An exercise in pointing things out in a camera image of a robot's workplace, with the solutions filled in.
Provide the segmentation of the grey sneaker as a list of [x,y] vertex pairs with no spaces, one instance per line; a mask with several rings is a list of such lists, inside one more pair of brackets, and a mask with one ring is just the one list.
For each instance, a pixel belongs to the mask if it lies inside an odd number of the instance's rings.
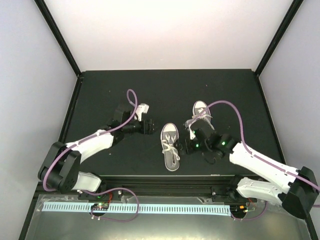
[[209,109],[206,109],[208,106],[205,102],[198,100],[194,103],[192,108],[192,118],[198,118],[206,121],[209,126],[214,130],[214,126],[212,125],[212,115]]
[[162,154],[164,155],[164,164],[170,172],[175,172],[180,167],[179,151],[174,146],[178,139],[179,132],[176,125],[173,123],[165,124],[160,133],[160,142]]

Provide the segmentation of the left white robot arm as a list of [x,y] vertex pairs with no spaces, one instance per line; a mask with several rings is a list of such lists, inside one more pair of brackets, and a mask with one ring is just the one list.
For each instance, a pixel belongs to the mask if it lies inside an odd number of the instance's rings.
[[69,191],[88,191],[95,199],[103,199],[108,192],[102,179],[91,172],[81,172],[81,164],[102,150],[114,147],[126,134],[150,135],[155,127],[151,119],[144,119],[150,106],[141,103],[136,110],[119,107],[110,124],[90,136],[75,142],[55,142],[49,149],[37,177],[45,186],[62,194]]

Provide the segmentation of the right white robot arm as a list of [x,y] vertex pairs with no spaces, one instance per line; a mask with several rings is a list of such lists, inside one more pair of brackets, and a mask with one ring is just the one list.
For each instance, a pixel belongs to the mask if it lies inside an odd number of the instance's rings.
[[200,151],[213,154],[217,160],[228,158],[230,163],[263,179],[235,176],[233,185],[227,189],[228,198],[234,202],[242,198],[264,200],[280,205],[290,215],[304,220],[320,194],[320,187],[310,168],[303,166],[297,169],[275,161],[229,134],[218,133],[202,119],[185,127],[174,146],[181,155]]

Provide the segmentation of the right small circuit board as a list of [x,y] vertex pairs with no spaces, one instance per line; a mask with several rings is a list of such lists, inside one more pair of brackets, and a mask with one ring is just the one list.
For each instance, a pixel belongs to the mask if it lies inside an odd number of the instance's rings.
[[242,212],[247,212],[248,207],[246,205],[236,205],[235,209],[237,212],[242,211]]

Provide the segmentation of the small circuit board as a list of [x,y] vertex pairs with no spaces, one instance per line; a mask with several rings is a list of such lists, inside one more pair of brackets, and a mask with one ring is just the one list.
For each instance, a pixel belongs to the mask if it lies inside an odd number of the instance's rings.
[[236,205],[235,209],[237,212],[242,211],[242,212],[247,212],[248,207],[246,205]]
[[109,208],[109,203],[105,203],[105,202],[94,203],[91,206],[91,210],[96,210],[96,211],[106,211],[108,208]]

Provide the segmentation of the left small circuit board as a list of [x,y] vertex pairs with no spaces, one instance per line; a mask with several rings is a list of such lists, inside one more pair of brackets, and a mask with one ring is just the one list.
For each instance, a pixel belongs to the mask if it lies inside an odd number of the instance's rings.
[[106,211],[108,208],[109,208],[109,203],[105,203],[105,202],[94,203],[91,206],[91,210],[96,210],[96,211]]

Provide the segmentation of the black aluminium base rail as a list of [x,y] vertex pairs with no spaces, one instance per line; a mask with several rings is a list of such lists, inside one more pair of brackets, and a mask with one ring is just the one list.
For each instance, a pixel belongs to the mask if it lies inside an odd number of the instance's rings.
[[113,189],[112,200],[131,197],[204,197],[214,202],[242,204],[247,198],[236,192],[235,176],[103,176],[97,192]]

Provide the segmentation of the left black frame post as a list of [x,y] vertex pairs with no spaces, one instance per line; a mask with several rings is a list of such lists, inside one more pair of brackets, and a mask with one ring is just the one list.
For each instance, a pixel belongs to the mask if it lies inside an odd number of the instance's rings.
[[69,65],[71,66],[74,74],[79,77],[82,72],[76,63],[76,60],[74,56],[72,55],[56,21],[54,20],[54,17],[52,16],[46,2],[44,0],[34,0],[37,8],[40,10],[40,13],[42,14],[46,24],[48,25],[50,31],[52,32],[55,40],[57,41],[60,49],[62,50],[64,56],[66,57]]

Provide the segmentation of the black frame post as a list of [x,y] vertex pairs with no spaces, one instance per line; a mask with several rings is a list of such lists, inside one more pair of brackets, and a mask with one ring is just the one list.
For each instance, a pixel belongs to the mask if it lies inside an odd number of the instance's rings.
[[72,55],[56,21],[54,20],[54,17],[52,16],[46,2],[44,0],[34,0],[37,8],[40,10],[40,13],[42,14],[46,24],[48,25],[50,31],[52,32],[55,40],[57,41],[60,49],[62,50],[64,56],[66,57],[69,65],[71,66],[74,74],[79,77],[82,72],[76,63],[76,60],[74,56]]
[[255,75],[257,77],[259,77],[262,74],[263,70],[265,69],[267,63],[272,57],[274,51],[276,50],[277,46],[282,40],[284,34],[286,33],[288,27],[290,26],[291,22],[293,21],[295,15],[297,14],[303,2],[304,0],[293,0],[290,4],[287,12],[285,13],[279,27],[277,28],[271,42],[269,43],[262,59],[260,60],[255,70]]

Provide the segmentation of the right black frame post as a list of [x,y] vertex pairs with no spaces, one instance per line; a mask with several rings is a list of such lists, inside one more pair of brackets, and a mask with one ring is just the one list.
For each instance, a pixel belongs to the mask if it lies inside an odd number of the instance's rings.
[[282,40],[284,34],[286,33],[288,27],[290,26],[291,22],[293,21],[295,15],[297,14],[303,2],[304,0],[293,0],[290,4],[287,12],[285,13],[279,27],[277,28],[271,42],[269,43],[262,59],[260,60],[255,70],[255,75],[257,77],[259,77],[262,74],[263,70],[265,69],[267,63],[272,57],[274,51],[276,50],[277,46]]

